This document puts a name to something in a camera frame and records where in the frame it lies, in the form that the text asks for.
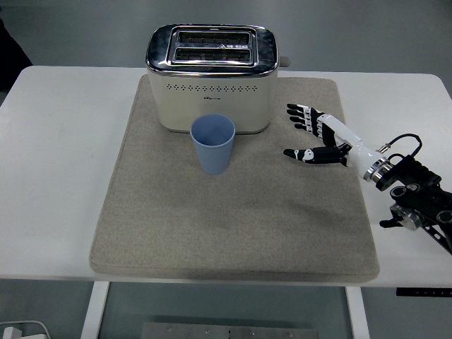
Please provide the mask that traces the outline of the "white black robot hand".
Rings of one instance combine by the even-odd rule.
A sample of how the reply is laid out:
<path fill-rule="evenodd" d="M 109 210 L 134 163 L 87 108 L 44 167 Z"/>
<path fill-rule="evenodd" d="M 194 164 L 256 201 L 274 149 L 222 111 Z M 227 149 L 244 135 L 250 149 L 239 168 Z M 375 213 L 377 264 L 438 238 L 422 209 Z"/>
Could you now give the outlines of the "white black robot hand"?
<path fill-rule="evenodd" d="M 284 155 L 308 164 L 340 163 L 353 168 L 361 178 L 370 178 L 370 168 L 381 159 L 381 154 L 368 149 L 344 123 L 331 114 L 305 105 L 288 104 L 287 113 L 296 129 L 317 137 L 323 146 L 286 149 Z"/>

